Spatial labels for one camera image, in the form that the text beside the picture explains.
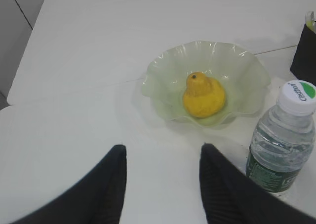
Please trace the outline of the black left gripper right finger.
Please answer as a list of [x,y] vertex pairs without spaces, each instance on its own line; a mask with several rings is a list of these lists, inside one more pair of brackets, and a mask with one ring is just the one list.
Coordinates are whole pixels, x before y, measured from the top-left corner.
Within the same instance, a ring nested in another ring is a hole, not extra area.
[[209,224],[314,224],[247,178],[213,145],[201,147],[200,193]]

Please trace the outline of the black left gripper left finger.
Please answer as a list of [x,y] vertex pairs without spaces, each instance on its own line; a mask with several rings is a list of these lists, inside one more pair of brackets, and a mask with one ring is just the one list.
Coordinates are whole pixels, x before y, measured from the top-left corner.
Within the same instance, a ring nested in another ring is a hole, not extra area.
[[126,182],[126,147],[115,145],[71,188],[16,223],[118,224]]

